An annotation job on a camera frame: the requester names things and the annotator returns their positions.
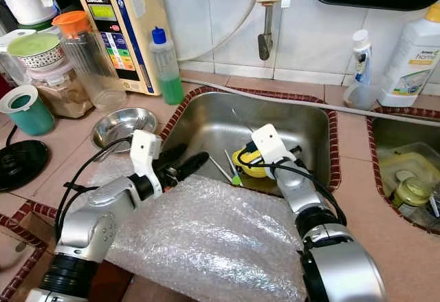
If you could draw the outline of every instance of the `white detergent bottle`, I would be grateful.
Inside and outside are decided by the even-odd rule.
[[[408,23],[385,70],[377,100],[383,106],[411,106],[440,59],[440,3]]]

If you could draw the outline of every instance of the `yellow lid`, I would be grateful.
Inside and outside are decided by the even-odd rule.
[[[425,19],[440,23],[440,3],[435,3],[429,7],[429,10],[425,15]]]

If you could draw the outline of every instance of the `blue cap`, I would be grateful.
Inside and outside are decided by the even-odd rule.
[[[155,44],[163,44],[166,42],[165,30],[162,28],[154,28],[151,30],[151,35],[153,35],[153,41]]]

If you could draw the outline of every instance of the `green liquid bottle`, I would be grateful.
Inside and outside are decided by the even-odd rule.
[[[159,87],[165,103],[177,105],[184,99],[184,90],[180,80],[179,65],[177,64],[176,51],[171,39],[166,39],[165,30],[156,27],[152,32],[153,42],[150,51],[159,74]]]

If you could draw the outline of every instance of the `white tile wall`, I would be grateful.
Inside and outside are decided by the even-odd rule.
[[[194,57],[216,45],[240,21],[250,0],[165,0],[178,57]],[[351,36],[366,28],[373,42],[373,78],[383,73],[406,22],[426,10],[398,12],[291,0],[274,9],[274,49],[259,59],[257,36],[264,9],[256,5],[237,33],[215,51],[181,63],[185,69],[289,81],[348,85],[354,68]],[[438,94],[440,67],[424,89]]]

